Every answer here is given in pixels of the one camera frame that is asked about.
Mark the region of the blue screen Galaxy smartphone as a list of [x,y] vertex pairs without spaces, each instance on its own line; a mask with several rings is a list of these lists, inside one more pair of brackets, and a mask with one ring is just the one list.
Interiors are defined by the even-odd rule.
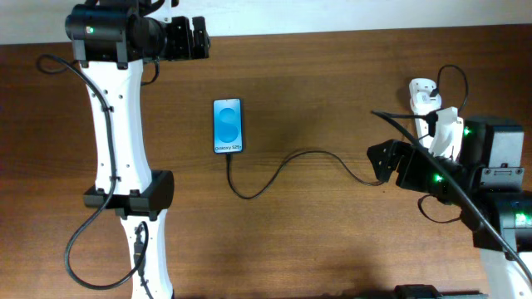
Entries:
[[238,98],[213,102],[214,152],[232,154],[244,149],[242,102]]

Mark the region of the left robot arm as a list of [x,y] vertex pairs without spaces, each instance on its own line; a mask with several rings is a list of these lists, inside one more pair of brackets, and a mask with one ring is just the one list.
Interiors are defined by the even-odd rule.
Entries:
[[203,17],[178,17],[178,0],[87,1],[66,17],[77,75],[90,96],[96,180],[83,195],[98,213],[112,210],[126,233],[134,298],[175,295],[165,254],[165,218],[175,192],[169,170],[146,158],[140,111],[145,65],[206,59]]

